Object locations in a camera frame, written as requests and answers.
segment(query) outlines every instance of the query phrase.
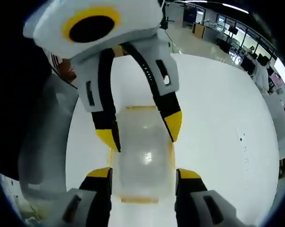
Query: white lab coat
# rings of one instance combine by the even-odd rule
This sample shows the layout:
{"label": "white lab coat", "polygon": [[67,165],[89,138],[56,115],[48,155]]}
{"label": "white lab coat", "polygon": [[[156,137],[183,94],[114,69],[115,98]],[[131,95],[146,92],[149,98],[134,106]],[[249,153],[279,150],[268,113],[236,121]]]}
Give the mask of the white lab coat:
{"label": "white lab coat", "polygon": [[254,63],[256,63],[256,67],[253,73],[253,81],[259,88],[260,92],[262,94],[266,94],[269,91],[267,68],[260,65],[260,63],[257,61],[254,61]]}

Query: gray floor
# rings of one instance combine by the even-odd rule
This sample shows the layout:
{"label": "gray floor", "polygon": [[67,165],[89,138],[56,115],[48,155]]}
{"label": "gray floor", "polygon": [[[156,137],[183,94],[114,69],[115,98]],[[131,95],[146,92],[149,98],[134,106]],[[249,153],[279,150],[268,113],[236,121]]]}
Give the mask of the gray floor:
{"label": "gray floor", "polygon": [[169,23],[166,32],[173,41],[171,52],[210,58],[239,68],[239,56],[231,56],[216,44],[196,38],[189,28],[183,28],[177,23]]}

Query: ceiling light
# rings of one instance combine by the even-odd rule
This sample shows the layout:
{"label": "ceiling light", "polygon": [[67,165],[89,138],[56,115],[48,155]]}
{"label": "ceiling light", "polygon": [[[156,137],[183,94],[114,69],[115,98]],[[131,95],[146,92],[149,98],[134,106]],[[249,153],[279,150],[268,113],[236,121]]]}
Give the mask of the ceiling light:
{"label": "ceiling light", "polygon": [[239,28],[237,26],[236,26],[236,28],[238,29],[239,32],[245,33],[241,28]]}
{"label": "ceiling light", "polygon": [[203,3],[207,3],[207,1],[202,1],[202,0],[188,0],[185,2],[203,2]]}
{"label": "ceiling light", "polygon": [[163,8],[165,0],[162,1],[161,8]]}
{"label": "ceiling light", "polygon": [[235,6],[231,6],[231,5],[228,5],[228,4],[224,4],[224,3],[222,3],[222,5],[227,6],[227,7],[230,7],[230,8],[233,8],[233,9],[236,9],[236,10],[239,10],[239,11],[241,11],[241,12],[243,12],[243,13],[247,13],[247,14],[248,14],[248,11],[243,10],[243,9],[241,9],[241,8],[238,8],[238,7],[235,7]]}

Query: desk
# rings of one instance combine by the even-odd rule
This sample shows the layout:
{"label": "desk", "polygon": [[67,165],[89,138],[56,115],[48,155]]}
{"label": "desk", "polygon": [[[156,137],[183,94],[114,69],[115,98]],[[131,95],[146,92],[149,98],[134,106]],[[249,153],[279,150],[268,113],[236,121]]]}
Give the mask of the desk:
{"label": "desk", "polygon": [[[176,167],[199,173],[209,190],[235,206],[241,221],[259,224],[273,203],[279,171],[274,124],[262,95],[240,69],[198,56],[172,56],[178,65],[177,97],[183,113]],[[117,112],[127,105],[154,104],[147,79],[132,57],[115,58],[111,78]],[[78,188],[93,169],[108,165],[109,149],[96,137],[91,114],[80,99],[66,155],[67,190]],[[169,206],[159,202],[156,226],[176,226],[173,199]],[[112,198],[112,207],[109,226],[152,226],[146,216],[155,218],[148,205],[127,206]]]}
{"label": "desk", "polygon": [[203,26],[200,24],[193,24],[193,29],[192,29],[193,34],[200,39],[203,39],[204,41],[215,43],[217,36],[220,34],[219,31]]}

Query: window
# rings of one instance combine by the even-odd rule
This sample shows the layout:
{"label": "window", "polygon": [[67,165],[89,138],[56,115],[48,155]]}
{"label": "window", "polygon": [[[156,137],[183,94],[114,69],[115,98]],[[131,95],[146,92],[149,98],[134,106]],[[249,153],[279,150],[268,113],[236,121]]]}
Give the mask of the window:
{"label": "window", "polygon": [[234,20],[231,20],[231,19],[229,19],[229,18],[227,18],[226,19],[226,22],[225,22],[225,25],[224,25],[224,27],[225,27],[225,30],[224,30],[224,33],[226,34],[226,35],[232,35],[232,33],[230,33],[229,31],[228,31],[228,29],[229,29],[229,27],[230,26],[234,26],[235,25],[235,21]]}
{"label": "window", "polygon": [[221,16],[221,15],[218,15],[217,17],[217,21],[216,23],[218,24],[218,26],[216,27],[216,29],[219,31],[219,32],[222,32],[223,29],[224,29],[224,24],[225,24],[225,17]]}
{"label": "window", "polygon": [[275,58],[270,59],[270,66],[274,66],[275,63],[276,63],[276,59]]}
{"label": "window", "polygon": [[267,56],[270,59],[270,54],[259,44],[255,53],[259,56],[261,54],[263,57]]}
{"label": "window", "polygon": [[247,33],[246,33],[246,36],[243,42],[243,46],[246,46],[246,48],[249,49],[252,46],[256,48],[257,44],[258,44],[258,37],[256,37],[253,32],[250,32],[250,29],[247,29]]}
{"label": "window", "polygon": [[269,42],[267,42],[264,38],[260,38],[260,43],[270,55],[273,54],[275,49]]}
{"label": "window", "polygon": [[233,39],[237,40],[239,42],[239,46],[241,46],[241,44],[244,41],[244,37],[245,37],[245,33],[246,33],[246,26],[237,23],[236,28],[238,29],[238,33],[236,35],[233,34]]}

